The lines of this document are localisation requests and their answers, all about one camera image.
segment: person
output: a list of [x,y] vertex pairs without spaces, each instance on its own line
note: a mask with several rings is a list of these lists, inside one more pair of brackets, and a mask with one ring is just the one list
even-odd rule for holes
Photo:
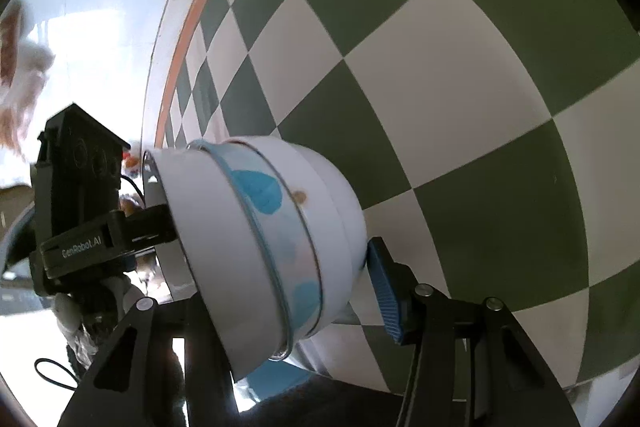
[[21,142],[33,118],[55,56],[27,38],[33,23],[23,0],[11,0],[0,15],[0,146],[24,158]]

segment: black cable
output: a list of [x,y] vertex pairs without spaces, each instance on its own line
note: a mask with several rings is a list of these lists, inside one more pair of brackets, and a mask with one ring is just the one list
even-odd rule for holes
[[142,200],[142,203],[146,206],[146,201],[145,201],[145,197],[142,195],[142,191],[140,190],[140,188],[136,185],[136,182],[133,181],[131,178],[129,178],[128,176],[125,176],[124,174],[121,174],[120,177],[123,180],[126,180],[127,182],[129,182],[131,184],[131,186],[133,188],[135,188],[136,192],[138,193],[138,195],[140,196],[140,199]]
[[80,381],[78,380],[76,375],[74,375],[64,365],[62,365],[59,362],[56,362],[55,360],[51,360],[51,359],[37,359],[35,362],[33,362],[33,368],[36,370],[36,373],[38,374],[38,376],[40,378],[42,378],[43,380],[48,381],[49,383],[52,383],[53,385],[56,385],[58,387],[62,387],[63,389],[68,389],[69,391],[75,391],[77,389],[77,387],[71,387],[70,385],[67,385],[66,383],[60,383],[60,382],[58,382],[56,380],[53,380],[52,378],[49,378],[49,377],[46,377],[45,375],[43,375],[40,372],[40,370],[38,369],[38,365],[41,364],[42,362],[48,362],[48,363],[52,363],[53,365],[57,365],[60,369],[65,371],[71,378],[73,378],[75,383],[77,383],[77,384],[80,383]]

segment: screw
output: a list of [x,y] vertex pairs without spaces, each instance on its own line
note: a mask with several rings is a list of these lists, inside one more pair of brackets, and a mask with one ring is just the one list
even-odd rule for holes
[[146,312],[150,310],[154,305],[154,300],[149,297],[143,297],[138,302],[136,302],[136,308],[138,308],[141,312]]
[[430,284],[418,284],[414,288],[414,292],[420,297],[429,297],[433,295],[433,286],[431,286]]
[[502,301],[495,297],[489,297],[486,300],[486,307],[494,312],[499,312],[503,306],[504,304],[502,303]]

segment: green and white checkered floor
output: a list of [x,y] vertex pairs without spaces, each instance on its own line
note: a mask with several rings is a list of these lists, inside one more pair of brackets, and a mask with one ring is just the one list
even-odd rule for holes
[[[396,261],[502,298],[570,386],[640,353],[639,57],[615,0],[208,0],[165,140],[322,153]],[[364,272],[299,356],[402,393],[411,351]]]

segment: orange stripe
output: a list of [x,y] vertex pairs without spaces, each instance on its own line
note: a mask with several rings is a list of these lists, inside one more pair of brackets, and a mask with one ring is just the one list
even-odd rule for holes
[[162,136],[164,135],[164,126],[166,119],[169,116],[169,109],[171,107],[171,101],[174,95],[175,83],[178,79],[178,73],[180,72],[180,66],[187,54],[187,49],[191,42],[193,32],[198,25],[202,10],[207,0],[193,0],[187,17],[184,20],[184,25],[178,37],[178,43],[175,46],[174,57],[169,67],[169,73],[167,74],[166,82],[164,84],[164,91],[162,93],[162,105],[160,106],[160,115],[158,116],[158,127],[156,127],[156,147],[162,147]]

